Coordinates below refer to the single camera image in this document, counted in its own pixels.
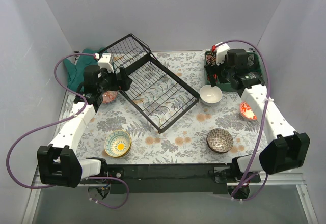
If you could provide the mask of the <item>plain white bowl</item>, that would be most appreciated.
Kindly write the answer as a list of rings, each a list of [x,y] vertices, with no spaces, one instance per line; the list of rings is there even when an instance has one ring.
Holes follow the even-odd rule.
[[[217,86],[212,87],[211,85],[204,85],[200,89],[199,95],[202,103],[208,106],[217,105],[223,97],[221,89]]]

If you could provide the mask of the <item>yellow sun pattern bowl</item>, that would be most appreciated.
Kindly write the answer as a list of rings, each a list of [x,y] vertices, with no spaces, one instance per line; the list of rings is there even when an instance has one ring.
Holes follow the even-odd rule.
[[[131,146],[131,137],[123,130],[112,132],[104,141],[104,150],[112,158],[124,157],[130,151]]]

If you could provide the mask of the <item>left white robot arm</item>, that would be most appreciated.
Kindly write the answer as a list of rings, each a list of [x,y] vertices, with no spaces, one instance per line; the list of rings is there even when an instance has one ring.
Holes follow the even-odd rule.
[[[120,67],[112,69],[87,66],[84,81],[78,86],[71,116],[47,146],[37,151],[42,184],[75,188],[80,181],[92,177],[97,183],[108,179],[105,161],[101,158],[78,160],[76,150],[90,120],[96,115],[106,91],[127,91],[132,79]]]

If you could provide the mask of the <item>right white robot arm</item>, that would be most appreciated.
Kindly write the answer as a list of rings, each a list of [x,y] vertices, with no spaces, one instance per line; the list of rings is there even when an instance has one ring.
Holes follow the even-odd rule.
[[[268,145],[260,153],[236,157],[232,160],[231,178],[244,181],[249,172],[264,171],[269,175],[303,166],[310,139],[299,133],[283,117],[267,92],[262,75],[248,61],[244,49],[229,49],[218,63],[217,52],[205,61],[205,71],[212,87],[229,83],[242,101],[252,109],[263,125]]]

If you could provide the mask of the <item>black wire dish rack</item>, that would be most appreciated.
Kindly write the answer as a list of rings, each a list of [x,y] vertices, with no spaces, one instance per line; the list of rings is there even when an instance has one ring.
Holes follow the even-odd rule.
[[[124,68],[132,84],[121,95],[159,133],[165,132],[199,102],[199,93],[163,65],[150,47],[128,34],[100,53],[113,55],[115,70]]]

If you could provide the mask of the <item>blue zigzag red bowl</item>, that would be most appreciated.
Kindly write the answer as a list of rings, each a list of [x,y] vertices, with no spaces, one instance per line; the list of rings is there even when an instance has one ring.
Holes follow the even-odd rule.
[[[118,92],[117,91],[106,91],[103,93],[103,101],[102,103],[110,103],[113,102],[117,98]]]

